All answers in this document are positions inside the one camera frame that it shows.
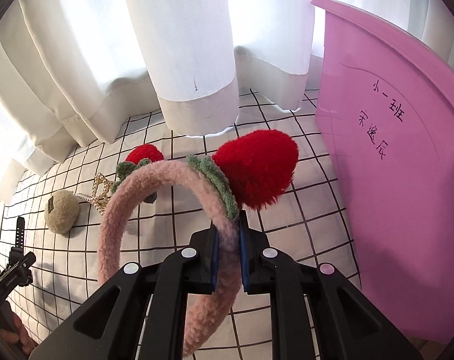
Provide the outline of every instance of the curtain fold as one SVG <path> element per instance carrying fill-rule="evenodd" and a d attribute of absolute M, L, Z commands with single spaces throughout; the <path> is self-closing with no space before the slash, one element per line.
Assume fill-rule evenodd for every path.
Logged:
<path fill-rule="evenodd" d="M 339 1 L 454 69 L 454 18 L 441 0 Z M 177 133 L 220 132 L 242 87 L 294 110 L 306 83 L 319 84 L 324 20 L 310 0 L 15 0 L 0 22 L 0 179 L 12 159 L 45 173 L 159 107 Z"/>

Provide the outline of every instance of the beige plush ball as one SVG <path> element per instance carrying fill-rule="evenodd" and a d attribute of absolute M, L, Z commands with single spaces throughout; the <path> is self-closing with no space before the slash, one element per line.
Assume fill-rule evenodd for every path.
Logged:
<path fill-rule="evenodd" d="M 52 233 L 67 233 L 79 215 L 79 203 L 68 190 L 55 191 L 46 203 L 44 218 Z"/>

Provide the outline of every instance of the strawberry headband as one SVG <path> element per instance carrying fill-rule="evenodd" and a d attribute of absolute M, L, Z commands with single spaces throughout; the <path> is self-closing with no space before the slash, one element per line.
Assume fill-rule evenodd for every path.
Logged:
<path fill-rule="evenodd" d="M 196 295 L 186 314 L 183 356 L 192 354 L 219 327 L 240 290 L 239 208 L 275 203 L 292 181 L 297 161 L 297 144 L 277 130 L 254 131 L 225 143 L 212 157 L 189 156 L 187 163 L 163 160 L 153 145 L 136 148 L 125 161 L 132 165 L 118 165 L 122 178 L 118 174 L 100 225 L 99 284 L 119 270 L 122 234 L 133 209 L 142 201 L 153 202 L 161 185 L 191 189 L 219 234 L 216 291 Z"/>

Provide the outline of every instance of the white curtain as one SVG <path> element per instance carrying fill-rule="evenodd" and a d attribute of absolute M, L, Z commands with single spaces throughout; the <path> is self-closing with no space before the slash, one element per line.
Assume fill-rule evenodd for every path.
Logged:
<path fill-rule="evenodd" d="M 441 0 L 340 1 L 454 68 Z M 220 132 L 241 87 L 296 109 L 306 83 L 319 84 L 324 52 L 324 12 L 309 2 L 15 0 L 0 22 L 0 180 L 8 164 L 42 174 L 77 144 L 111 143 L 129 116 L 159 107 L 178 133 Z"/>

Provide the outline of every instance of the human hand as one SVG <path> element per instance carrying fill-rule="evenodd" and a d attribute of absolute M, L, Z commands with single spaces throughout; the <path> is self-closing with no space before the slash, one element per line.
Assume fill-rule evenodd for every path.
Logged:
<path fill-rule="evenodd" d="M 19 342 L 22 344 L 22 352 L 29 356 L 34 348 L 38 345 L 32 338 L 29 337 L 29 333 L 27 333 L 27 329 L 25 328 L 24 324 L 22 323 L 19 316 L 12 312 L 12 319 L 17 329 L 17 333 L 9 332 L 4 329 L 0 329 L 0 335 L 2 339 L 10 345 L 15 345 Z"/>

